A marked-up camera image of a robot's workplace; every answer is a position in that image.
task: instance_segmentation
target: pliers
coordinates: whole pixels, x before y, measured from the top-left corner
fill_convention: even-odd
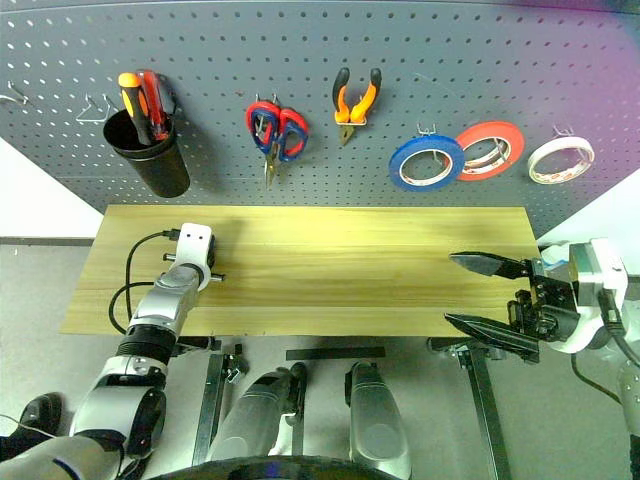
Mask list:
[[[371,69],[371,80],[369,81],[367,92],[360,102],[351,109],[351,112],[349,112],[349,106],[344,100],[348,82],[349,69],[347,67],[341,68],[333,83],[331,95],[333,105],[336,109],[334,118],[336,123],[340,125],[340,143],[342,143],[342,145],[345,145],[349,141],[356,126],[367,124],[367,111],[371,108],[373,102],[375,102],[378,93],[380,93],[382,72],[379,68]]]

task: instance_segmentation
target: wooden table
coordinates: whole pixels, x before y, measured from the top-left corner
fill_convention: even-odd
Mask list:
[[[129,249],[184,222],[213,228],[214,271],[226,274],[200,293],[185,335],[459,336],[444,312],[506,321],[507,301],[528,283],[468,272],[447,255],[538,254],[519,207],[112,205],[61,332],[114,334],[107,307],[124,283]],[[162,254],[174,251],[166,238],[144,244],[134,257],[133,281],[154,280],[168,268]],[[134,306],[148,288],[133,290]],[[126,325],[124,301],[117,317]]]

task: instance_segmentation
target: gray pegboard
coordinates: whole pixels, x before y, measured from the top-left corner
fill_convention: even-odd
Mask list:
[[[458,2],[5,11],[0,85],[12,80],[32,104],[0,106],[2,136],[99,210],[108,203],[524,205],[539,236],[638,168],[639,32],[640,17],[631,14]],[[352,94],[362,92],[371,67],[383,73],[369,125],[344,148],[329,98],[343,65]],[[102,125],[75,121],[85,93],[120,104],[118,73],[140,67],[166,75],[181,105],[176,124],[192,186],[177,199],[151,194],[106,145]],[[243,117],[256,92],[274,91],[305,115],[312,137],[304,157],[266,191]],[[525,155],[506,173],[426,194],[392,185],[389,158],[415,136],[418,121],[456,136],[493,119],[516,123],[527,138]],[[538,185],[526,157],[554,124],[588,138],[596,163],[569,183]]]

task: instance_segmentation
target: screwdriver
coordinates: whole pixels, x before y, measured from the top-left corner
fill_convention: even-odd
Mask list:
[[[153,70],[138,70],[136,74],[142,84],[142,90],[149,107],[149,119],[151,120],[153,136],[158,141],[164,140],[169,137],[169,133],[165,126],[166,114],[163,110],[160,96],[160,81]]]
[[[140,79],[134,73],[121,73],[118,77],[118,85],[122,90],[124,106],[138,132],[138,141],[142,145],[153,144],[149,108]]]

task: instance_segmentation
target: pen holder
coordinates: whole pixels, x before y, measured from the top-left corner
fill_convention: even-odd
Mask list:
[[[169,137],[155,145],[138,141],[136,127],[126,110],[113,115],[104,125],[104,138],[118,155],[138,172],[144,183],[160,197],[182,195],[189,188],[189,174],[176,144],[176,130],[167,120]]]

